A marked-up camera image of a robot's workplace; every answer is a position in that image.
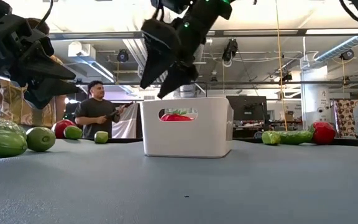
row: white curtain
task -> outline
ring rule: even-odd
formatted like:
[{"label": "white curtain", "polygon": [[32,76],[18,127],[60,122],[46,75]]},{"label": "white curtain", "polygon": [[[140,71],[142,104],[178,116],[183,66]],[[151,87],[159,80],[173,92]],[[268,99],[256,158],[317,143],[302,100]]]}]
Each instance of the white curtain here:
[{"label": "white curtain", "polygon": [[138,103],[126,108],[118,123],[112,123],[112,138],[136,138],[136,116]]}]

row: black t-shirt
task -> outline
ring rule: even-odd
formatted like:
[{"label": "black t-shirt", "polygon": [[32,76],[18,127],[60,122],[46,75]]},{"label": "black t-shirt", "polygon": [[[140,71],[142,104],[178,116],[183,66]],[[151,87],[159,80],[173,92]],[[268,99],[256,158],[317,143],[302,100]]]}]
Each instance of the black t-shirt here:
[{"label": "black t-shirt", "polygon": [[94,134],[98,131],[106,131],[109,133],[109,138],[111,138],[111,129],[112,122],[118,122],[120,119],[119,115],[114,117],[109,117],[112,112],[116,110],[114,103],[111,103],[107,100],[98,101],[94,98],[87,99],[82,101],[77,109],[75,110],[75,117],[87,117],[87,118],[97,118],[100,116],[107,116],[107,120],[103,124],[89,124],[84,126],[83,137],[84,138],[93,138]]}]

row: gray tabletop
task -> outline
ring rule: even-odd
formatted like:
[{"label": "gray tabletop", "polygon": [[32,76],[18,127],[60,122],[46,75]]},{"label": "gray tabletop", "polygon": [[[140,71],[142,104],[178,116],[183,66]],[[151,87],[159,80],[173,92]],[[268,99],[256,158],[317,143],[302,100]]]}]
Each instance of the gray tabletop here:
[{"label": "gray tabletop", "polygon": [[59,140],[0,159],[3,223],[355,224],[358,147],[235,142],[222,159],[182,159]]}]

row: white plastic basket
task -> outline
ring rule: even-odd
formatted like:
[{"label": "white plastic basket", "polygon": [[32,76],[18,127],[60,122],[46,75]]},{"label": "white plastic basket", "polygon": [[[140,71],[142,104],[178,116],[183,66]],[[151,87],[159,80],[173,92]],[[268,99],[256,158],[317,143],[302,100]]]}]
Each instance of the white plastic basket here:
[{"label": "white plastic basket", "polygon": [[[194,108],[193,121],[161,121],[167,108]],[[140,104],[146,156],[224,157],[231,150],[233,109],[226,98],[145,101]]]}]

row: red bell pepper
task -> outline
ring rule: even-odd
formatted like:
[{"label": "red bell pepper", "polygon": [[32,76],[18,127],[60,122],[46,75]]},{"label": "red bell pepper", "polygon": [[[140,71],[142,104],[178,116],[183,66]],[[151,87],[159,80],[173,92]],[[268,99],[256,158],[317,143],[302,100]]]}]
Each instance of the red bell pepper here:
[{"label": "red bell pepper", "polygon": [[336,132],[332,124],[325,121],[314,122],[309,131],[313,133],[313,142],[316,144],[331,144]]},{"label": "red bell pepper", "polygon": [[193,118],[180,114],[165,114],[161,117],[162,121],[193,121]]},{"label": "red bell pepper", "polygon": [[55,133],[57,139],[65,138],[64,131],[65,128],[67,128],[67,126],[76,126],[76,125],[70,120],[63,119],[61,121],[58,121],[56,124],[52,126],[52,131]]}]

